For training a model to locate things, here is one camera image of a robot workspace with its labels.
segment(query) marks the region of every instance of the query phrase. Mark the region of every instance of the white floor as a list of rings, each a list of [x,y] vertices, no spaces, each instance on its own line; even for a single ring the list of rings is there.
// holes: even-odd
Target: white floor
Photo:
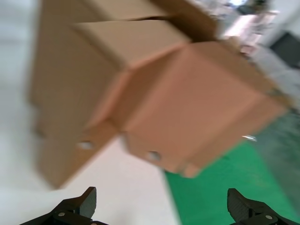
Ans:
[[[93,219],[110,225],[177,225],[163,173],[128,155],[114,140],[62,190],[35,170],[38,139],[26,101],[37,4],[0,0],[0,216],[17,225],[48,213],[62,199],[97,187]]]

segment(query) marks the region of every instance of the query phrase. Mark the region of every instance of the hole in cardboard box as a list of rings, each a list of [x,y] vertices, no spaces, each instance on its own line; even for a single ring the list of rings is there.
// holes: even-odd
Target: hole in cardboard box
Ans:
[[[94,144],[90,141],[79,142],[78,146],[83,150],[92,150],[92,149],[94,149]]]
[[[157,151],[149,151],[147,157],[151,161],[160,161],[161,160],[161,156]]]

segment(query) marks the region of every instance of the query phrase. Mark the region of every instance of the white wall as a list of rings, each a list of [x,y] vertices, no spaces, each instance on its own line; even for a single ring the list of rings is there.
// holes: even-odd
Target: white wall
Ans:
[[[300,14],[299,13],[295,18],[295,20],[288,25],[287,30],[300,38]]]
[[[269,45],[275,41],[297,19],[300,12],[300,0],[273,0],[271,9],[279,11],[273,25],[264,37],[259,41],[262,45]]]

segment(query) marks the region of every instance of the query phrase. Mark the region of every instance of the box flap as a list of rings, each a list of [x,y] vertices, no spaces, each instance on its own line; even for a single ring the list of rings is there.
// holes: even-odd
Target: box flap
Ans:
[[[172,15],[170,21],[195,42],[216,39],[217,20],[187,0],[150,0]]]
[[[147,63],[189,39],[165,21],[117,21],[76,25],[107,56],[122,66]]]
[[[139,20],[164,18],[167,13],[147,0],[86,0],[107,20]]]

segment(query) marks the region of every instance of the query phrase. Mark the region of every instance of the stacked cardboard boxes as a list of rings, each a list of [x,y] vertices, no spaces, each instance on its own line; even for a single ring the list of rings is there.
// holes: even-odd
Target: stacked cardboard boxes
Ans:
[[[131,154],[193,176],[283,114],[216,26],[185,0],[44,0],[30,95],[42,174],[59,187],[122,133]]]

